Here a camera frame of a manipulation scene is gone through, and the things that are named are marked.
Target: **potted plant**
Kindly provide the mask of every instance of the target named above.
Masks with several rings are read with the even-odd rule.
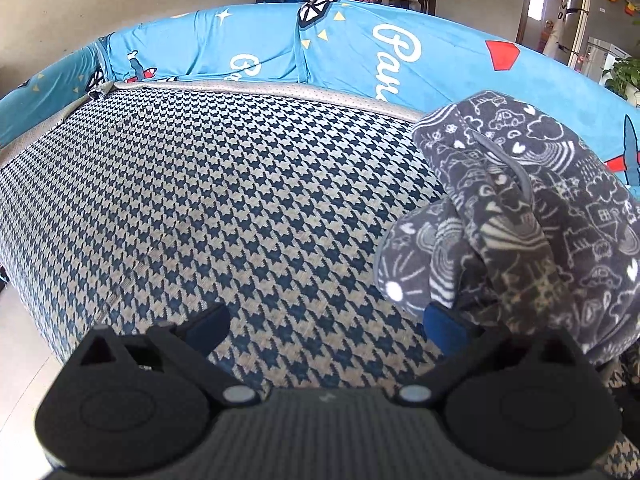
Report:
[[[619,95],[632,106],[640,104],[637,96],[640,84],[640,59],[627,57],[626,59],[616,58],[616,62],[611,69],[605,70],[602,75],[610,75],[604,86],[614,94]]]

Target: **floor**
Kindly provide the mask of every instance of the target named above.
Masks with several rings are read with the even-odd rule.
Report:
[[[60,368],[18,293],[7,287],[0,293],[0,478],[36,480],[50,471],[33,418]]]

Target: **door frame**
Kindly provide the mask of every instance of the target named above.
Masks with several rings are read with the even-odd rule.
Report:
[[[584,39],[584,33],[587,28],[587,20],[589,19],[589,10],[591,8],[591,0],[582,0],[579,4],[574,4],[575,7],[582,9],[580,12],[580,18],[578,19],[578,29],[575,31],[574,44],[571,47],[571,55],[569,56],[568,67],[575,69],[578,63],[578,53],[582,46],[582,40]]]
[[[527,27],[527,18],[529,13],[529,3],[531,0],[524,0],[522,3],[522,12],[520,13],[520,23],[518,24],[518,33],[516,34],[516,43],[522,44],[524,40],[524,29]]]

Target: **cloud print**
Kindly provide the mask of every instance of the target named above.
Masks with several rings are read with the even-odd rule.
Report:
[[[627,199],[626,190],[622,183],[612,174],[602,173],[593,177],[593,180],[587,184],[587,193],[603,202],[623,203]]]
[[[540,115],[527,126],[527,137],[538,140],[558,140],[564,136],[564,128],[548,115]]]

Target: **houndstooth fabric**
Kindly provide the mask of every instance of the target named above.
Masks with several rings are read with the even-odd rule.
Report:
[[[0,261],[56,355],[231,310],[251,386],[391,386],[439,352],[372,285],[378,239],[442,188],[410,124],[272,96],[91,102],[0,171]]]
[[[637,478],[635,475],[640,470],[640,452],[627,437],[620,434],[608,455],[599,460],[595,468],[612,478]]]

